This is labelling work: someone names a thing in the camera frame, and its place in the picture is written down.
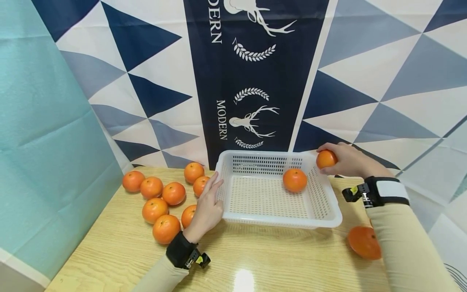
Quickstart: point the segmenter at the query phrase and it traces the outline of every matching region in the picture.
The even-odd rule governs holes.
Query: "right hand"
[[[344,175],[347,177],[367,178],[375,177],[390,177],[394,175],[381,163],[366,156],[361,151],[340,142],[338,145],[326,143],[319,147],[317,152],[330,150],[337,156],[337,163],[332,167],[321,169],[321,173],[326,175]]]
[[[216,194],[224,180],[221,179],[214,183],[218,176],[219,173],[216,171],[212,178],[206,182],[203,193],[198,199],[191,224],[183,231],[183,235],[191,243],[198,243],[204,234],[213,229],[222,219],[224,202],[216,200]]]

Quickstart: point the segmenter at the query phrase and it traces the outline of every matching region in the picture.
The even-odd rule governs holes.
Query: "table surface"
[[[196,203],[183,170],[137,170],[159,177],[164,185],[183,182],[186,202],[170,209],[178,218],[185,207]],[[363,205],[347,203],[340,194],[360,180],[330,180],[343,215],[339,227],[304,230],[221,221],[200,242],[199,249],[212,259],[208,268],[192,268],[174,291],[389,291],[382,260],[364,260],[347,246],[350,228],[369,226]],[[120,187],[46,291],[131,291],[165,253],[152,237],[152,226],[142,218],[144,202],[140,194],[128,194]]]

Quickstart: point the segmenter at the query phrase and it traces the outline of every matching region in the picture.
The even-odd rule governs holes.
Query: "black wrist strap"
[[[205,268],[211,259],[206,253],[200,254],[197,246],[197,244],[188,242],[183,232],[180,231],[167,247],[165,255],[176,268],[188,270],[193,263]]]

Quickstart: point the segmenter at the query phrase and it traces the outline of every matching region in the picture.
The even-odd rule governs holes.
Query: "wrist strap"
[[[397,178],[369,177],[365,183],[342,191],[347,202],[363,198],[365,208],[380,207],[386,203],[410,205],[409,196]]]
[[[365,179],[365,183],[369,188],[367,197],[373,207],[381,207],[386,203],[410,205],[407,191],[397,178],[369,177]]]
[[[165,255],[176,268],[188,270],[193,263],[197,263],[204,269],[211,259],[206,253],[200,254],[197,246],[186,240],[183,232],[180,231],[167,247]]]

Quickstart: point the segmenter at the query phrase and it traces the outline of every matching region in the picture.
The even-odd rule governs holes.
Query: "white plastic basket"
[[[301,193],[283,186],[282,176],[290,168],[307,174]],[[228,150],[219,156],[216,171],[224,179],[217,198],[224,201],[226,221],[306,229],[342,222],[329,179],[319,173],[310,153]]]

